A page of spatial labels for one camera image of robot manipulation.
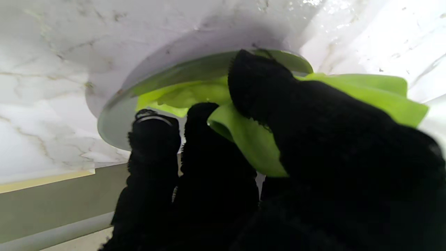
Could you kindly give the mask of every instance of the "white marble surface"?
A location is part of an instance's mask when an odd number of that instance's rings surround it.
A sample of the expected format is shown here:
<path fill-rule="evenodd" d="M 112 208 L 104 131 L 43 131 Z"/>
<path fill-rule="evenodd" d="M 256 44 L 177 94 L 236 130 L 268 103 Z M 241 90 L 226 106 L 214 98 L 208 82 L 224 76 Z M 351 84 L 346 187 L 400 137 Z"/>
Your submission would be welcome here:
<path fill-rule="evenodd" d="M 252 42 L 315 71 L 406 78 L 431 106 L 421 129 L 446 138 L 443 0 L 16 0 L 0 21 L 0 184 L 125 162 L 96 118 L 127 75 L 167 44 L 175 61 L 190 33 L 205 45 L 245 21 L 275 30 Z"/>

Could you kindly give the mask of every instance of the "microfiber cloth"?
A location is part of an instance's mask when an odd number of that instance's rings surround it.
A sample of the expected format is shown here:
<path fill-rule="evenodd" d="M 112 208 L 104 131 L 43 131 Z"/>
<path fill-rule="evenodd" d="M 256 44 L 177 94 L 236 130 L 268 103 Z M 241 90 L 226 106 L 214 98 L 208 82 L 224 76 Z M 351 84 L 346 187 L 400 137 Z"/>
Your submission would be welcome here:
<path fill-rule="evenodd" d="M 403 78 L 384 75 L 325 75 L 311 73 L 297 77 L 301 81 L 318 80 L 348 95 L 385 111 L 399 124 L 417 127 L 428 107 L 407 99 L 407 82 Z M 209 116 L 212 129 L 233 141 L 247 161 L 260 173 L 270 177 L 287 177 L 280 152 L 272 133 L 252 119 L 241 116 L 232 105 L 227 77 L 194 81 L 161 88 L 139 96 L 137 110 L 152 107 L 179 117 L 200 102 L 220 106 Z"/>

